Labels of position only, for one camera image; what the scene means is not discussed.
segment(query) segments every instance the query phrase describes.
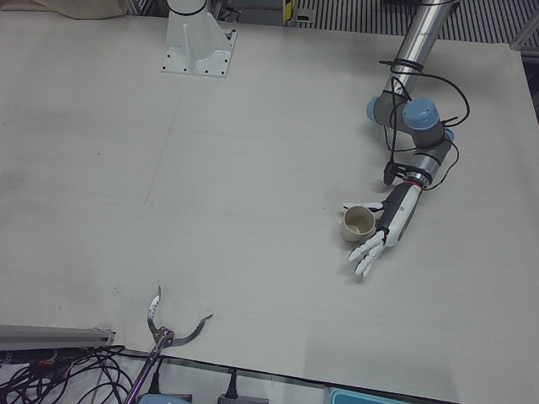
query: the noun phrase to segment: metal rod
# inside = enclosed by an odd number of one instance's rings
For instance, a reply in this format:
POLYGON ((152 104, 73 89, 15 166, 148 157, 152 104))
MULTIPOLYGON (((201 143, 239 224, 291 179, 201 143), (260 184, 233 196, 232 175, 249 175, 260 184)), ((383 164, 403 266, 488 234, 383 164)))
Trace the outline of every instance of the metal rod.
MULTIPOLYGON (((414 21, 410 26, 403 43, 398 50, 398 59, 405 59, 423 65, 429 57, 433 45, 440 35, 441 28, 447 20, 451 7, 458 2, 440 3, 441 0, 423 0, 425 4, 419 6, 415 14, 414 21)), ((414 72, 411 67, 395 66, 394 70, 398 72, 414 72)), ((407 74, 392 74, 386 84, 386 90, 391 91, 392 77, 398 78, 403 86, 410 92, 415 84, 416 76, 407 74)), ((402 94, 404 90, 399 84, 395 83, 395 93, 402 94)))
POLYGON ((520 32, 516 35, 513 41, 510 43, 510 48, 513 51, 520 51, 524 44, 530 39, 534 32, 539 29, 539 10, 531 16, 528 22, 522 27, 520 32))
POLYGON ((163 351, 165 343, 167 342, 168 339, 170 339, 170 335, 168 335, 167 333, 163 333, 159 336, 159 339, 157 340, 155 346, 153 347, 152 351, 146 358, 146 362, 144 362, 144 366, 142 366, 141 371, 136 377, 135 383, 133 384, 131 391, 127 395, 127 398, 125 399, 124 404, 135 404, 136 396, 140 392, 142 385, 144 384, 144 381, 150 374, 150 370, 152 370, 152 366, 155 364, 157 358, 159 358, 159 355, 161 354, 161 351, 163 351))

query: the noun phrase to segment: metal frame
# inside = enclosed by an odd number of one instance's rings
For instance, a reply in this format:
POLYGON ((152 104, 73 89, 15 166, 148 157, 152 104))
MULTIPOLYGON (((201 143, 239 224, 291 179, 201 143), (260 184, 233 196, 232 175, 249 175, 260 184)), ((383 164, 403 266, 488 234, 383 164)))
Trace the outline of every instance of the metal frame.
POLYGON ((101 347, 114 341, 110 330, 0 325, 0 350, 101 347))
POLYGON ((510 43, 510 48, 513 51, 520 51, 523 53, 532 53, 539 55, 539 49, 536 47, 526 46, 526 42, 539 30, 539 10, 535 12, 528 20, 528 22, 522 27, 520 32, 510 43))

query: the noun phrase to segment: blue joint cap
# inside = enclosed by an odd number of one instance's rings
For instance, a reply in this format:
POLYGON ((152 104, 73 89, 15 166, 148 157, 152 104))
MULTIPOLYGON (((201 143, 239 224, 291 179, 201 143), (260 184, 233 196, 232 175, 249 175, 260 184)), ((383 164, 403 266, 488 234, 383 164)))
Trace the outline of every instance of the blue joint cap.
POLYGON ((376 104, 376 101, 378 100, 378 97, 374 97, 369 101, 367 104, 367 117, 374 122, 375 124, 380 124, 376 118, 374 117, 374 106, 376 104))
POLYGON ((446 138, 449 139, 450 141, 455 140, 455 134, 453 133, 452 130, 446 129, 446 138))
POLYGON ((403 120, 414 130, 429 130, 440 121, 440 114, 432 99, 418 98, 404 107, 403 120))

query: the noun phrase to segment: black cable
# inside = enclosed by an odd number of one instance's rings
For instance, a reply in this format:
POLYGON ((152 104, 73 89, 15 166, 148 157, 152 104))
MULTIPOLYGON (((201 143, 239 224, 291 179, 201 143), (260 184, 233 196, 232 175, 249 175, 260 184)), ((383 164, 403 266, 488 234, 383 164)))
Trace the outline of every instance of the black cable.
POLYGON ((232 374, 230 375, 230 383, 228 384, 227 393, 225 393, 225 398, 227 399, 232 399, 232 400, 237 399, 236 377, 237 377, 237 369, 233 369, 232 374))
POLYGON ((51 404, 58 403, 62 396, 65 393, 67 384, 70 379, 73 377, 88 372, 90 370, 101 369, 105 376, 109 379, 109 382, 105 385, 111 385, 112 391, 107 396, 107 400, 112 394, 115 394, 115 398, 121 404, 121 399, 119 398, 120 393, 118 390, 128 391, 121 383, 120 379, 124 377, 130 385, 132 386, 132 381, 129 375, 123 371, 118 362, 114 360, 114 356, 119 354, 125 347, 123 346, 113 346, 113 347, 104 347, 97 349, 90 349, 84 355, 80 355, 79 358, 62 360, 51 366, 39 368, 35 365, 31 365, 18 370, 8 382, 2 383, 2 389, 0 390, 0 403, 1 404, 11 404, 17 402, 22 404, 41 404, 44 399, 57 387, 61 386, 61 391, 58 396, 51 402, 51 404), (73 366, 79 366, 86 364, 89 360, 94 360, 94 362, 87 364, 82 369, 77 371, 72 371, 73 366), (106 364, 105 361, 110 360, 111 364, 106 364), (69 366, 67 372, 63 372, 66 365, 69 366), (52 375, 51 379, 48 380, 45 377, 52 375), (30 392, 33 392, 33 395, 36 395, 36 398, 29 398, 30 392), (13 400, 8 401, 8 395, 14 394, 13 400))
POLYGON ((442 76, 437 76, 435 74, 429 74, 429 73, 425 73, 425 72, 400 72, 400 71, 397 71, 397 70, 395 70, 396 66, 404 66, 404 64, 399 59, 395 59, 394 61, 379 61, 379 63, 382 64, 382 65, 389 65, 390 66, 390 72, 392 74, 403 74, 403 75, 406 75, 406 76, 419 76, 419 77, 432 78, 432 79, 435 79, 435 80, 440 80, 440 81, 450 85, 451 87, 453 87, 455 89, 455 91, 457 91, 458 94, 461 96, 462 101, 464 102, 464 104, 466 106, 466 113, 465 113, 464 117, 462 117, 455 124, 448 125, 447 123, 451 122, 453 120, 457 120, 458 117, 450 118, 448 120, 442 120, 441 123, 443 124, 444 127, 452 128, 454 126, 458 126, 462 122, 467 120, 468 117, 470 116, 470 103, 468 102, 466 94, 464 94, 464 92, 454 82, 452 82, 451 80, 449 80, 449 79, 447 79, 445 77, 442 77, 442 76))
MULTIPOLYGON (((88 396, 89 396, 90 394, 92 394, 94 391, 99 390, 101 387, 105 387, 106 385, 114 385, 114 384, 115 384, 115 383, 112 383, 112 382, 110 382, 110 381, 107 381, 107 382, 105 382, 105 383, 101 383, 100 385, 96 385, 94 388, 92 388, 92 389, 88 390, 86 393, 84 393, 84 395, 81 397, 81 399, 80 399, 79 401, 77 401, 77 404, 80 404, 81 402, 83 402, 84 399, 85 399, 86 397, 88 397, 88 396)), ((122 386, 122 385, 115 385, 115 387, 119 387, 119 388, 121 388, 126 394, 129 394, 129 390, 127 390, 124 386, 122 386)))
POLYGON ((451 143, 451 146, 452 147, 455 147, 455 150, 456 150, 456 158, 455 158, 455 161, 447 168, 447 171, 446 173, 444 174, 444 176, 442 177, 442 179, 439 181, 439 183, 437 183, 436 185, 433 185, 432 187, 430 188, 423 188, 423 191, 430 191, 432 189, 435 189, 435 188, 438 188, 440 185, 442 185, 442 183, 446 180, 447 178, 447 174, 449 174, 450 170, 456 166, 456 164, 458 163, 458 160, 459 158, 461 158, 461 153, 459 152, 458 150, 458 147, 456 147, 456 144, 453 143, 453 141, 450 141, 449 139, 446 139, 446 141, 449 141, 451 143))
MULTIPOLYGON (((385 135, 385 137, 386 137, 386 146, 387 146, 387 149, 388 149, 389 151, 391 151, 391 147, 389 146, 389 140, 387 139, 387 128, 386 128, 386 126, 383 126, 383 128, 384 128, 384 135, 385 135)), ((396 152, 396 153, 400 153, 400 152, 411 152, 411 151, 413 151, 413 150, 418 150, 418 148, 417 148, 417 147, 410 147, 409 149, 397 149, 397 150, 394 150, 394 152, 396 152)))
POLYGON ((161 391, 159 390, 159 369, 161 369, 161 365, 163 364, 164 360, 165 358, 161 358, 161 360, 159 360, 159 363, 157 364, 157 368, 153 371, 152 382, 150 383, 150 387, 148 388, 148 394, 161 393, 161 391))

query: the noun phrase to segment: reacher grabber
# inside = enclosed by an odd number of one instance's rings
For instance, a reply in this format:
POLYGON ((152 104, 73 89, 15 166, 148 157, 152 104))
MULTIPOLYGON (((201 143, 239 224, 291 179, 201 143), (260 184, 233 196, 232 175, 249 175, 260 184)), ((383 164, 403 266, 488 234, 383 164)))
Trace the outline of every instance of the reacher grabber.
POLYGON ((155 345, 153 346, 152 351, 148 354, 146 358, 146 362, 144 363, 144 366, 142 366, 142 370, 139 372, 138 376, 136 377, 135 383, 133 384, 131 391, 127 395, 127 398, 125 399, 124 404, 134 404, 136 402, 136 396, 141 390, 142 385, 144 384, 144 380, 146 380, 147 376, 149 375, 150 370, 152 369, 152 366, 157 361, 157 358, 159 358, 161 351, 163 351, 163 349, 168 348, 168 347, 179 347, 181 345, 185 345, 186 343, 193 341, 196 337, 198 337, 198 335, 202 331, 205 321, 212 316, 212 314, 210 314, 209 316, 203 317, 199 321, 199 325, 196 326, 195 330, 188 336, 182 337, 182 338, 175 338, 174 331, 166 327, 157 328, 155 326, 155 323, 153 322, 153 318, 155 316, 155 310, 157 309, 157 306, 159 305, 160 300, 161 300, 161 286, 158 287, 158 293, 153 298, 152 303, 150 303, 150 307, 148 307, 148 315, 147 315, 148 327, 150 328, 150 331, 152 332, 155 345))

